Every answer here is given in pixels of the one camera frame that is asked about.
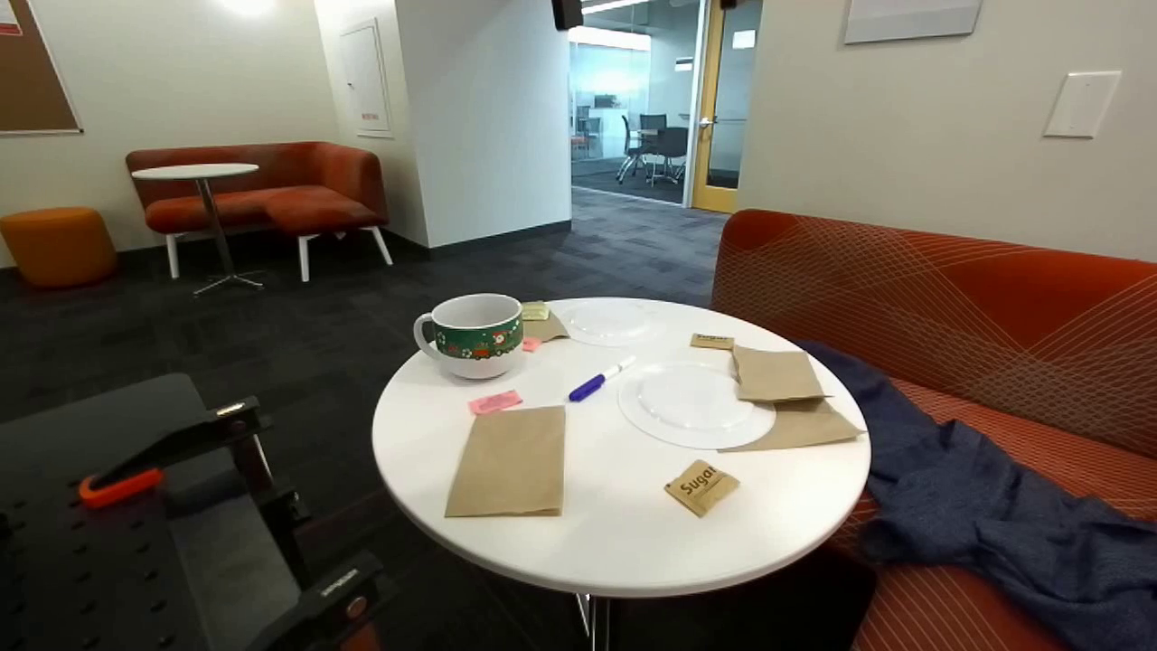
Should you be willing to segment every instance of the orange ottoman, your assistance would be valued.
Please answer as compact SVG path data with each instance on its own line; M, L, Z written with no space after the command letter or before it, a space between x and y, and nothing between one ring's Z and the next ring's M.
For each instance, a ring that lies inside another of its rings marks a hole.
M116 270L98 210L49 204L0 218L0 236L28 286L82 286Z

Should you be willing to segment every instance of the sofa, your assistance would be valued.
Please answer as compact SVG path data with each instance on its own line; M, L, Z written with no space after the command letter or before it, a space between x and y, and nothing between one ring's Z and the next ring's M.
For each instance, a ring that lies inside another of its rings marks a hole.
M1157 520L1157 265L741 210L713 307L877 370L1075 499ZM877 515L864 490L839 531ZM1067 648L986 576L883 564L857 648Z
M255 161L255 173L213 182L217 218L235 227L273 227L296 237L300 280L310 280L310 237L319 236L372 236L382 265L390 260L382 223L381 159L363 148L328 139L273 139L273 144L196 144L196 148L137 148L126 169L184 165L184 161ZM146 223L163 236L170 278L179 278L177 237L211 231L211 218L190 182L132 176Z

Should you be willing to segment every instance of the pink sticky note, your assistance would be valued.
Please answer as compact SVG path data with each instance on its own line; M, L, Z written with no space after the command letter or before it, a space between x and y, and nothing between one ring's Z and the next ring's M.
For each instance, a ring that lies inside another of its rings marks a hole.
M483 399L470 400L470 412L483 415L483 412L507 412L507 409L517 409L517 405L519 405L519 395L517 391L504 391L504 395L483 395Z

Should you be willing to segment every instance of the round white table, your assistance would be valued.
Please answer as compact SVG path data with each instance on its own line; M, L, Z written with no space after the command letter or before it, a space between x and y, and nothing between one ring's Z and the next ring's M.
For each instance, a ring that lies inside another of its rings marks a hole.
M534 345L513 371L470 382L412 354L372 415L376 466L401 509L451 554L517 583L583 596L688 596L751 583L818 548L868 479L868 427L847 386L809 362L827 405L857 435L842 446L713 453L674 446L628 419L641 376L731 378L731 354L689 345L693 332L741 345L797 344L718 312L663 298L549 298L570 341ZM634 359L593 399L568 405L583 378ZM472 423L470 400L517 391L525 405L564 405L560 515L445 515L445 499ZM665 483L693 460L741 483L706 515Z
M254 288L263 286L263 280L255 280L249 274L235 274L233 270L233 251L229 251L224 223L222 223L213 185L211 185L213 176L242 176L242 173L255 173L255 161L184 161L184 165L141 165L141 169L132 169L137 182L190 182L196 195L205 204L224 274L205 280L205 286L198 286L196 297L202 297L202 294L211 294L211 288L217 288L224 280L242 280L242 286L254 286Z

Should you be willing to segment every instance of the blue pen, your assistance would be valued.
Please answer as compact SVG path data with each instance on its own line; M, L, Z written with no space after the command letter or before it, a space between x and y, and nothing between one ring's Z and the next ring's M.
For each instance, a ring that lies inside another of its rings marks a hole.
M577 382L568 400L587 400L593 391L600 391L616 371L621 371L634 359L621 359L617 364L596 371L593 378Z

